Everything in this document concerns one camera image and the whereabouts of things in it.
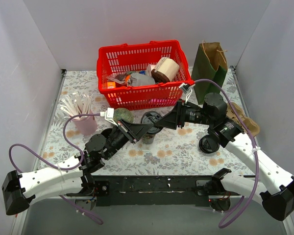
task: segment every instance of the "brown paper bag handle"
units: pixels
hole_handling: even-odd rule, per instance
[[[205,50],[205,47],[204,47],[204,43],[206,43],[206,41],[205,41],[205,40],[202,40],[202,42],[201,42],[201,44],[202,44],[202,49],[204,50],[204,53],[205,53],[205,55],[206,55],[206,57],[208,58],[208,61],[209,61],[209,63],[210,63],[209,57],[208,57],[208,55],[206,54],[206,50]],[[227,51],[227,50],[217,50],[217,52],[220,52],[220,54],[221,54],[221,56],[222,56],[222,59],[224,60],[225,63],[226,63],[226,60],[225,60],[224,56],[222,55],[222,52],[226,52],[226,51]]]
[[[220,52],[221,56],[222,56],[222,59],[224,60],[224,62],[226,63],[225,61],[225,58],[224,56],[222,55],[222,52],[226,52],[227,50],[217,50],[217,52]]]
[[[205,47],[204,47],[204,43],[206,43],[206,41],[205,41],[205,40],[202,40],[202,42],[201,42],[201,44],[202,44],[202,49],[204,50],[204,53],[205,53],[205,55],[206,55],[206,57],[207,57],[207,59],[208,59],[208,61],[209,61],[209,63],[210,63],[209,57],[208,57],[208,55],[206,54],[206,50],[205,50]]]

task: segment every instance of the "red plastic basket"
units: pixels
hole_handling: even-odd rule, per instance
[[[145,70],[148,64],[155,65],[162,57],[169,57],[180,66],[172,82],[107,89],[108,75]],[[106,97],[110,106],[129,110],[172,106],[182,96],[182,91],[178,87],[183,82],[191,80],[185,54],[176,40],[101,47],[97,61],[97,76],[98,90]]]

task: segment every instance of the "black lid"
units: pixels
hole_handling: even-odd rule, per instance
[[[149,111],[142,116],[141,123],[142,124],[154,124],[158,120],[161,119],[161,115],[155,111]],[[148,134],[157,134],[162,130],[162,127],[152,127],[147,133]]]

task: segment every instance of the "plastic cup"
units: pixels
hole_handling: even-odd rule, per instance
[[[145,143],[145,144],[151,144],[151,143],[153,143],[153,141],[154,141],[154,139],[155,139],[155,136],[156,135],[152,135],[152,134],[145,134],[144,136],[143,136],[143,143]]]
[[[161,118],[161,115],[155,111],[149,111],[145,113],[141,119],[143,124],[153,124]],[[151,144],[153,143],[155,136],[159,133],[162,128],[152,127],[143,137],[143,143]]]
[[[73,122],[82,135],[90,136],[97,130],[95,116],[86,116],[80,120],[73,119]]]

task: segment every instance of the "cable tie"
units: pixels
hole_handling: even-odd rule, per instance
[[[65,179],[64,179],[64,176],[62,174],[61,167],[59,166],[59,163],[57,164],[57,166],[58,166],[58,170],[60,171],[62,181],[65,183]]]
[[[258,152],[258,150],[260,150],[260,147],[258,147],[258,146],[256,148],[253,148],[251,150],[251,154],[249,155],[249,157],[252,156],[252,155],[254,155],[254,152]]]
[[[256,148],[253,148],[251,152],[254,153],[254,152],[257,152],[258,150],[260,150],[260,147],[257,146]]]

